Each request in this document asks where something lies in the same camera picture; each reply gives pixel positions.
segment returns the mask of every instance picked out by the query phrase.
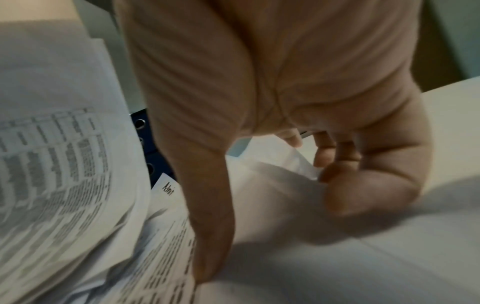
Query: chubby hand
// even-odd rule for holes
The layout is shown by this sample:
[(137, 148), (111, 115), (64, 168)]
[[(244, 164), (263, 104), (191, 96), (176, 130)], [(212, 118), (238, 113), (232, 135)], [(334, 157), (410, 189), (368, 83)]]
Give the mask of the chubby hand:
[(416, 0), (117, 0), (155, 142), (183, 188), (209, 280), (232, 245), (225, 153), (241, 136), (318, 146), (335, 215), (397, 210), (426, 181), (432, 142), (410, 64)]

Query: table surface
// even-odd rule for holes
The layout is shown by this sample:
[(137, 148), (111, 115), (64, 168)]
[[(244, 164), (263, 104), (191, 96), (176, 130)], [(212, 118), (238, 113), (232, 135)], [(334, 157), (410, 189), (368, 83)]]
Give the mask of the table surface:
[[(79, 19), (71, 0), (0, 1), (0, 22)], [(430, 117), (435, 151), (426, 190), (480, 175), (480, 77), (423, 93)], [(310, 161), (316, 151), (313, 138), (299, 151)]]

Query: skin fold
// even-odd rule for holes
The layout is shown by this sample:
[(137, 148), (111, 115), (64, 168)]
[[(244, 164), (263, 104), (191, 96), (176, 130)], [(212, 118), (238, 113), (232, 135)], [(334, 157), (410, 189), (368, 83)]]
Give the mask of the skin fold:
[(235, 233), (225, 162), (242, 136), (297, 128), (325, 167), (334, 215), (398, 210), (420, 194), (432, 139), (410, 73), (416, 0), (117, 0), (155, 143), (197, 236), (193, 275), (209, 280)]

